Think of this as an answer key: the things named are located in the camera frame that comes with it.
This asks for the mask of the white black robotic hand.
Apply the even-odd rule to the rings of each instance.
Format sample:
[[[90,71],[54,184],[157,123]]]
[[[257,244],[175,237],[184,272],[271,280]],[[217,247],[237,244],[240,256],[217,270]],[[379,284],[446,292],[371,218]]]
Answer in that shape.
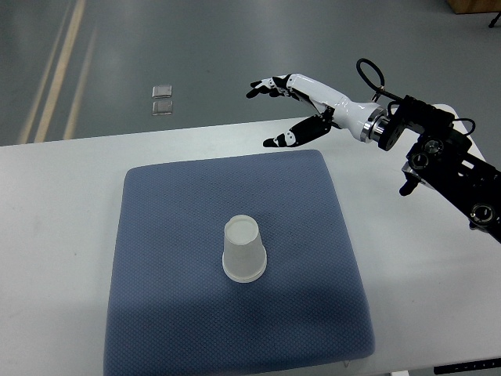
[[[273,76],[250,84],[247,98],[259,94],[290,97],[305,103],[317,114],[300,121],[288,131],[263,142],[264,147],[297,147],[326,135],[332,128],[347,129],[358,141],[377,141],[387,111],[373,101],[357,103],[345,94],[302,74]]]

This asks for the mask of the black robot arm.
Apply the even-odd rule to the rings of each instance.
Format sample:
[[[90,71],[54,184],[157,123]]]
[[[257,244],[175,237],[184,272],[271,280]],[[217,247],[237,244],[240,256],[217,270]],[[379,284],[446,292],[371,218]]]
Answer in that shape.
[[[406,155],[402,196],[419,183],[440,193],[469,220],[469,227],[500,240],[500,171],[469,153],[468,134],[453,128],[455,115],[406,96],[393,98],[398,108],[377,137],[379,148],[390,150],[404,130],[419,135]]]

